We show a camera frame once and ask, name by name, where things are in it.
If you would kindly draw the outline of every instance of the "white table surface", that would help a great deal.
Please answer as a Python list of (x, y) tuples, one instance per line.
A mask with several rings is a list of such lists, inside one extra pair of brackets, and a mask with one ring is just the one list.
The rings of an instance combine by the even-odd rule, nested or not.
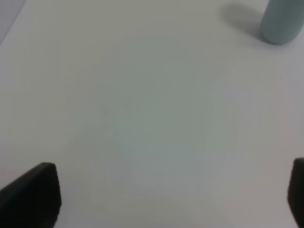
[(0, 187), (57, 165), (57, 228), (295, 228), (304, 34), (266, 0), (28, 0), (0, 46)]

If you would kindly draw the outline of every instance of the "light blue bottle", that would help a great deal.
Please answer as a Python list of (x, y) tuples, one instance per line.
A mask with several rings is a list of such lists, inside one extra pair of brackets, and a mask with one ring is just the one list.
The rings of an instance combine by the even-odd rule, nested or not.
[(273, 44), (292, 41), (304, 25), (304, 0), (270, 0), (260, 33)]

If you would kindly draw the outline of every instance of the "black object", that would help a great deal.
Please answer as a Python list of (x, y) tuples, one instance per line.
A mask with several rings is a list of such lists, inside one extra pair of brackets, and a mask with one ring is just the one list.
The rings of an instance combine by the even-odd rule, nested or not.
[(288, 203), (299, 228), (304, 228), (304, 159), (294, 161), (288, 189)]
[(56, 166), (42, 163), (0, 191), (0, 228), (53, 228), (60, 206)]

